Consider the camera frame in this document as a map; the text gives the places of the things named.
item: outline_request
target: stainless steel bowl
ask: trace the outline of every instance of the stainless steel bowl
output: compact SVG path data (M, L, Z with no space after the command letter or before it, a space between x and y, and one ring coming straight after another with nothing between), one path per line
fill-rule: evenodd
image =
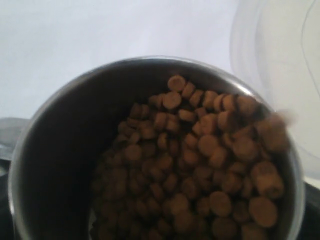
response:
M252 95L233 75L188 59L151 56L91 70L56 92L19 138L9 172L9 200L23 239L88 239L90 176L94 161L116 134L117 122L134 101L166 90L181 74L197 87ZM294 146L279 159L286 193L272 239L295 239L303 219L305 189Z

